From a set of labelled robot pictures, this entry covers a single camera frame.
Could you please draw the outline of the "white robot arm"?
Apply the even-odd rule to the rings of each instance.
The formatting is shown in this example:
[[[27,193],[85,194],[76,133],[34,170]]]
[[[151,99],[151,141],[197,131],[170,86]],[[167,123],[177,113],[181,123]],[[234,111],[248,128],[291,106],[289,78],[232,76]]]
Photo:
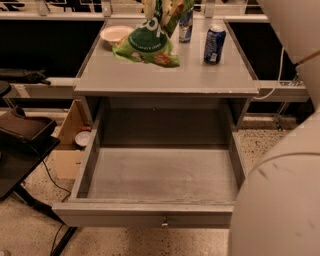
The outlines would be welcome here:
[[[228,256],[320,256],[320,0],[257,0],[304,82],[314,113],[250,171]]]

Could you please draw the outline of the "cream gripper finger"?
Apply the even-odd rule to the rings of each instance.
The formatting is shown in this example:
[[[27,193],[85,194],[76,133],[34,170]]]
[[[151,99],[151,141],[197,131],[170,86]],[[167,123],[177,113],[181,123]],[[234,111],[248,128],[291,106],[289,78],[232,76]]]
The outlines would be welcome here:
[[[156,0],[143,0],[143,11],[145,17],[151,20],[155,11]]]
[[[171,19],[173,0],[162,0],[162,18],[161,25],[165,26]]]

